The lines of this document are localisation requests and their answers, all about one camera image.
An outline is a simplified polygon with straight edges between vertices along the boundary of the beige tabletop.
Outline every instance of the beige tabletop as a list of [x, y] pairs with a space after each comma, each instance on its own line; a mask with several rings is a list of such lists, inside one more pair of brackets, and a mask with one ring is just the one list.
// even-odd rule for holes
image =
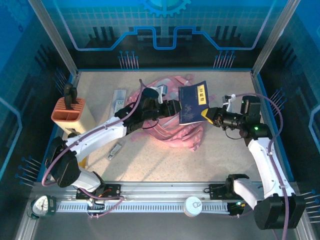
[[[249, 72], [221, 71], [82, 72], [77, 91], [100, 125], [111, 117], [115, 89], [127, 90], [128, 97], [139, 89], [139, 79], [149, 84], [161, 77], [187, 74], [194, 74], [195, 83], [206, 80], [209, 95], [216, 95], [210, 107], [222, 107], [224, 95], [254, 92]], [[236, 99], [232, 110], [239, 113], [240, 105], [241, 99]], [[194, 152], [168, 147], [152, 136], [131, 141], [132, 134], [125, 137], [124, 147], [112, 160], [107, 159], [107, 154], [116, 140], [91, 153], [87, 169], [106, 181], [209, 182], [224, 181], [229, 174], [247, 174], [252, 181], [260, 181], [255, 160], [244, 141], [227, 138], [221, 128], [209, 123], [201, 146]], [[238, 131], [228, 134], [239, 137]]]

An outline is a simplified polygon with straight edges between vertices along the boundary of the glass panel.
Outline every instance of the glass panel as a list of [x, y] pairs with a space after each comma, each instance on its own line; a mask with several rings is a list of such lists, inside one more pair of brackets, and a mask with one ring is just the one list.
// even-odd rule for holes
[[43, 0], [80, 69], [251, 68], [286, 2]]
[[[316, 195], [320, 194], [319, 9], [317, 0], [300, 2], [260, 73], [268, 96], [281, 90], [274, 99], [283, 108], [281, 139], [293, 176], [301, 193], [315, 189]], [[275, 120], [279, 125], [278, 115]], [[319, 225], [312, 225], [320, 233]]]
[[14, 239], [69, 72], [28, 1], [0, 1], [0, 29], [0, 239]]

